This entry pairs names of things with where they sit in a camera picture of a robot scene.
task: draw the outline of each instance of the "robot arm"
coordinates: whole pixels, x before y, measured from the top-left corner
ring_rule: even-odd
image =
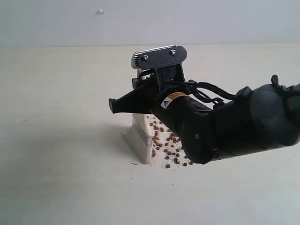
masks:
[[[280,86],[274,75],[272,84],[245,87],[232,95],[209,83],[186,82],[181,66],[186,56],[186,50],[175,45],[136,52],[132,67],[141,73],[132,80],[133,91],[109,99],[111,111],[154,114],[181,139],[186,155],[200,164],[300,141],[300,84]],[[198,88],[230,102],[210,98]]]

